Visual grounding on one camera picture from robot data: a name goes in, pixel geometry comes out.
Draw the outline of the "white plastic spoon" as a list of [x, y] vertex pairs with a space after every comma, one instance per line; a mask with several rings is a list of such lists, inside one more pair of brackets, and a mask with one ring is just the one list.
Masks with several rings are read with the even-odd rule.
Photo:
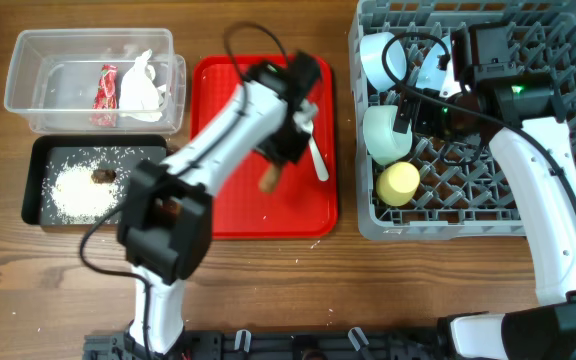
[[302, 129], [310, 135], [309, 138], [309, 149], [311, 152], [311, 157], [313, 160], [313, 165], [317, 178], [321, 182], [326, 182], [329, 180], [329, 172], [325, 165], [324, 159], [319, 151], [316, 140], [314, 138], [314, 124], [312, 120], [307, 120], [302, 124]]

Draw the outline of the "carrot piece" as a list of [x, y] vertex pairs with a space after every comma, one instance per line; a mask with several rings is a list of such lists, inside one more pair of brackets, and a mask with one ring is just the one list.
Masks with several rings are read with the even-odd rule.
[[282, 172], [282, 166], [269, 164], [259, 180], [259, 190], [263, 193], [273, 193], [280, 182]]

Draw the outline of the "green bowl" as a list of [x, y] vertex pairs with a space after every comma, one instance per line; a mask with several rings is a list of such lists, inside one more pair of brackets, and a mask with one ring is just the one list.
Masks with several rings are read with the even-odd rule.
[[396, 105], [369, 107], [363, 117], [363, 138], [368, 153], [379, 165], [388, 165], [408, 155], [412, 148], [411, 125], [398, 120]]

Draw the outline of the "yellow plastic cup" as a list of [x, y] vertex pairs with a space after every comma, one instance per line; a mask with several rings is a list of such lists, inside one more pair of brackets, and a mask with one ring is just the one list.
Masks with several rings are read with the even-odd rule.
[[376, 192], [387, 205], [398, 207], [410, 202], [420, 184], [417, 168], [408, 162], [389, 166], [378, 177]]

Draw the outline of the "light blue bowl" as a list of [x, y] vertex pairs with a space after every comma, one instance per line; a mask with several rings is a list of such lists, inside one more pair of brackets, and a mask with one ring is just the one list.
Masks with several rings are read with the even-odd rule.
[[[362, 69], [370, 85], [378, 92], [388, 91], [395, 85], [387, 75], [382, 63], [383, 50], [393, 37], [392, 33], [382, 32], [366, 35], [360, 41]], [[396, 78], [402, 80], [405, 77], [407, 71], [406, 54], [399, 40], [388, 48], [386, 63]]]

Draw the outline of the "white napkin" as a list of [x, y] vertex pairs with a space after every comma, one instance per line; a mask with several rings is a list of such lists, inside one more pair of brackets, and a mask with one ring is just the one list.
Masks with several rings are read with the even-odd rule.
[[163, 104], [164, 89], [160, 90], [153, 83], [156, 71], [148, 63], [151, 56], [151, 50], [143, 52], [122, 77], [119, 110], [123, 117], [147, 123], [157, 122], [162, 117], [159, 108]]

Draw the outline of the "red candy wrapper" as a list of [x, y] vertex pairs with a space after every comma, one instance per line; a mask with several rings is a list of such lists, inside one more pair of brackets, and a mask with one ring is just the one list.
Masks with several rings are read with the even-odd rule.
[[[117, 108], [116, 77], [118, 68], [105, 64], [101, 69], [98, 89], [93, 103], [94, 110], [115, 110]], [[114, 113], [96, 113], [90, 117], [95, 126], [115, 127], [117, 115]]]

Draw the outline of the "light blue plate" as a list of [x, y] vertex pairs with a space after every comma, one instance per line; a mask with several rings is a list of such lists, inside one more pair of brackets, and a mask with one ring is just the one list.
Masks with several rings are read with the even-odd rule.
[[462, 91], [452, 61], [448, 62], [445, 70], [439, 68], [440, 57], [444, 54], [443, 47], [435, 44], [422, 63], [415, 86], [425, 95], [448, 99]]

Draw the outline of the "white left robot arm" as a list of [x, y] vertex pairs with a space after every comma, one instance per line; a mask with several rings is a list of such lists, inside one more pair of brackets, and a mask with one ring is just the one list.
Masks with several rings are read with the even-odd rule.
[[284, 67], [252, 65], [190, 143], [133, 170], [117, 240], [140, 282], [126, 336], [139, 356], [166, 356], [178, 342], [185, 281], [207, 254], [213, 202], [232, 173], [257, 152], [274, 167], [262, 178], [268, 183], [306, 152], [311, 136], [303, 125], [317, 112], [307, 97], [320, 78], [318, 61], [304, 52]]

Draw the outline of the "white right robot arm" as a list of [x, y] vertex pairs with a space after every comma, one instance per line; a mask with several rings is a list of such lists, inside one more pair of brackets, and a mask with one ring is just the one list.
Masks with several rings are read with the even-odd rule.
[[464, 359], [576, 359], [576, 166], [551, 75], [517, 68], [502, 23], [473, 25], [442, 44], [437, 66], [457, 83], [446, 95], [393, 76], [415, 132], [445, 141], [478, 134], [499, 164], [533, 260], [538, 306], [442, 318], [438, 349]]

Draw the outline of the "grey dishwasher rack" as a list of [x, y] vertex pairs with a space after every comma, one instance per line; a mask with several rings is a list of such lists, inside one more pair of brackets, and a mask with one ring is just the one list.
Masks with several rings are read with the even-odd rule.
[[370, 240], [449, 240], [461, 236], [522, 236], [510, 187], [488, 150], [478, 161], [470, 157], [476, 139], [443, 145], [416, 137], [407, 159], [417, 167], [421, 183], [414, 198], [401, 207], [385, 204], [375, 181], [383, 172], [370, 155], [363, 136], [365, 111], [393, 105], [396, 92], [371, 87], [360, 60], [366, 35], [419, 31], [449, 37], [467, 25], [506, 22], [513, 56], [526, 72], [550, 74], [567, 111], [576, 163], [576, 1], [360, 1], [348, 35], [351, 90], [356, 114], [356, 192], [358, 224]]

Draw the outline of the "red serving tray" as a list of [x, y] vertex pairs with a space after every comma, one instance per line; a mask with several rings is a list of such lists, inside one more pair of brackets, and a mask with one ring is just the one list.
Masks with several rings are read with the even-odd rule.
[[[214, 238], [321, 237], [337, 223], [333, 77], [330, 66], [322, 58], [317, 62], [321, 79], [308, 100], [318, 107], [313, 135], [329, 179], [319, 180], [312, 155], [307, 151], [297, 164], [287, 164], [274, 192], [263, 193], [258, 182], [267, 169], [267, 162], [261, 155], [250, 153], [214, 200]], [[209, 56], [196, 65], [191, 92], [192, 138], [225, 106], [238, 83], [239, 78], [225, 55]]]

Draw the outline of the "brown food scrap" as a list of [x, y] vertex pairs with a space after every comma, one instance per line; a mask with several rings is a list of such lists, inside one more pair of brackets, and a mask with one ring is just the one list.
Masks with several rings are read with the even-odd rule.
[[112, 183], [116, 179], [116, 172], [110, 169], [96, 169], [91, 174], [91, 180], [97, 184]]

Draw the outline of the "white rice pile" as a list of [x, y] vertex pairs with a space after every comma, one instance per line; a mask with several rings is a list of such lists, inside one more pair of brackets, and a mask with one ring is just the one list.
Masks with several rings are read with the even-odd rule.
[[94, 183], [91, 174], [96, 169], [103, 169], [99, 161], [66, 161], [50, 168], [42, 182], [41, 205], [41, 214], [49, 224], [91, 224], [118, 204], [119, 180]]

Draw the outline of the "black plastic tray bin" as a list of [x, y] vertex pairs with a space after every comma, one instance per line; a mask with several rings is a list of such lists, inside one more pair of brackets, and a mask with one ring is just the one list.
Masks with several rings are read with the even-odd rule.
[[159, 135], [42, 136], [33, 144], [21, 218], [29, 225], [64, 226], [49, 224], [41, 214], [42, 182], [51, 167], [66, 161], [99, 161], [103, 169], [116, 172], [121, 186], [119, 204], [126, 196], [129, 177], [136, 165], [143, 160], [158, 163], [165, 156], [166, 141]]

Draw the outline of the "clear plastic bin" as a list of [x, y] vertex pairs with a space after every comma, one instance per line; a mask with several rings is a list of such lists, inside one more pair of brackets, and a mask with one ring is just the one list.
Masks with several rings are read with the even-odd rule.
[[[162, 117], [154, 123], [123, 117], [119, 110], [122, 77], [146, 50], [152, 51], [153, 83], [164, 89]], [[117, 108], [94, 110], [105, 64], [118, 68]], [[4, 106], [39, 134], [173, 134], [182, 125], [185, 95], [185, 60], [175, 54], [173, 36], [165, 28], [26, 30], [12, 54]], [[93, 125], [90, 117], [96, 113], [116, 114], [116, 126]]]

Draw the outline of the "black mounting rail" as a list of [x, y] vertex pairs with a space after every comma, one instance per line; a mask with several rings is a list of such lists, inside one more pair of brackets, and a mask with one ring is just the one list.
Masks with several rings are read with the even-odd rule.
[[432, 328], [389, 332], [353, 327], [346, 332], [232, 333], [186, 331], [168, 350], [149, 341], [149, 353], [128, 332], [90, 335], [82, 357], [102, 359], [300, 360], [300, 359], [455, 359], [444, 336]]

